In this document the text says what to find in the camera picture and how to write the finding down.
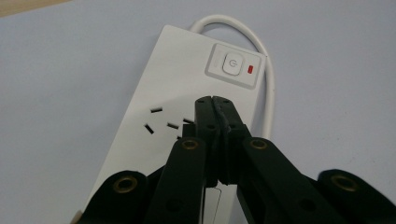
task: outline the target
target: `socket slot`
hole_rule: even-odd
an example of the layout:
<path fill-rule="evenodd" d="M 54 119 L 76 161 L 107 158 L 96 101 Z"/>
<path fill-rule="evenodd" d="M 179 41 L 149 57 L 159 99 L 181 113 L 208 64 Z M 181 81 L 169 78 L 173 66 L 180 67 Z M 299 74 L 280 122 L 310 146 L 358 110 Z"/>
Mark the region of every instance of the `socket slot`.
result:
<path fill-rule="evenodd" d="M 163 108 L 162 107 L 156 107 L 156 108 L 150 109 L 150 111 L 151 111 L 151 114 L 158 113 L 158 112 L 163 111 Z"/>
<path fill-rule="evenodd" d="M 173 123 L 168 122 L 168 124 L 166 126 L 168 126 L 169 128 L 178 129 L 178 125 L 173 124 Z"/>
<path fill-rule="evenodd" d="M 148 130 L 149 133 L 154 134 L 154 131 L 151 129 L 151 127 L 148 124 L 145 124 L 145 128 Z"/>
<path fill-rule="evenodd" d="M 183 122 L 188 123 L 188 124 L 193 124 L 194 121 L 190 120 L 190 119 L 183 119 Z"/>

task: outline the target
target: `power strip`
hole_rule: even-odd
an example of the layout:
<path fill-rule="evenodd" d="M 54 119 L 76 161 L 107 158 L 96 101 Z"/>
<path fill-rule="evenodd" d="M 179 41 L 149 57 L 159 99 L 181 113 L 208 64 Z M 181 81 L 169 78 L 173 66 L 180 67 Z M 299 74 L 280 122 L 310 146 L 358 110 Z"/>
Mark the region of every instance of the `power strip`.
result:
<path fill-rule="evenodd" d="M 90 199 L 119 171 L 149 175 L 165 165 L 183 123 L 194 120 L 198 98 L 217 95 L 230 99 L 251 129 L 265 62 L 266 56 L 258 52 L 164 26 Z M 234 201 L 233 186 L 219 184 L 207 189 L 204 223 L 229 223 Z"/>

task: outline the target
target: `metal rivet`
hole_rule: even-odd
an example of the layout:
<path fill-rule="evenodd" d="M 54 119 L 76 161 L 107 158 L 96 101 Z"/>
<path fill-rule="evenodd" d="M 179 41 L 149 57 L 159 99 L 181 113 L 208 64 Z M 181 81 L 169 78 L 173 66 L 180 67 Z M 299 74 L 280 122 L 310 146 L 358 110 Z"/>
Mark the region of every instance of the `metal rivet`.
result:
<path fill-rule="evenodd" d="M 266 149 L 268 147 L 268 145 L 264 141 L 262 141 L 261 139 L 253 139 L 253 140 L 251 140 L 250 141 L 250 146 L 254 147 L 256 149 L 260 149 L 260 150 Z"/>
<path fill-rule="evenodd" d="M 114 184 L 113 189 L 117 193 L 128 193 L 137 186 L 137 180 L 132 175 L 126 175 L 119 178 Z"/>
<path fill-rule="evenodd" d="M 354 192 L 358 189 L 358 184 L 351 178 L 344 175 L 333 175 L 331 178 L 335 186 L 340 189 Z"/>
<path fill-rule="evenodd" d="M 188 149 L 188 150 L 198 148 L 198 143 L 194 140 L 186 140 L 182 142 L 181 145 L 183 146 L 184 149 Z"/>

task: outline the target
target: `power symbol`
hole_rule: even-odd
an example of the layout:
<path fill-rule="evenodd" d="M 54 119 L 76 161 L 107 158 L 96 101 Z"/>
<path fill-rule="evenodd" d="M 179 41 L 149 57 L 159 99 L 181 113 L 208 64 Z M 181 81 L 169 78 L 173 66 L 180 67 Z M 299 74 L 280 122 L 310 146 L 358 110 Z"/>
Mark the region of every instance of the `power symbol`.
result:
<path fill-rule="evenodd" d="M 231 67 L 235 67 L 237 65 L 238 65 L 238 63 L 236 62 L 236 60 L 230 60 L 230 66 Z"/>

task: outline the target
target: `white power strip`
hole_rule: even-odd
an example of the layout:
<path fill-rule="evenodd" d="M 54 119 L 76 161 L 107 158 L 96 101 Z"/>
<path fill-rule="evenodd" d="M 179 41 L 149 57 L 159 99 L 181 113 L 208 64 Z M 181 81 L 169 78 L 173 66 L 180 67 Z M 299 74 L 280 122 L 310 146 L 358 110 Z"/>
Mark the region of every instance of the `white power strip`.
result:
<path fill-rule="evenodd" d="M 194 119 L 195 100 L 217 95 L 233 101 L 249 129 L 262 92 L 266 56 L 166 25 L 149 58 L 109 150 L 92 195 L 123 170 L 149 175 L 165 165 Z M 207 189 L 204 223 L 228 223 L 235 186 Z"/>

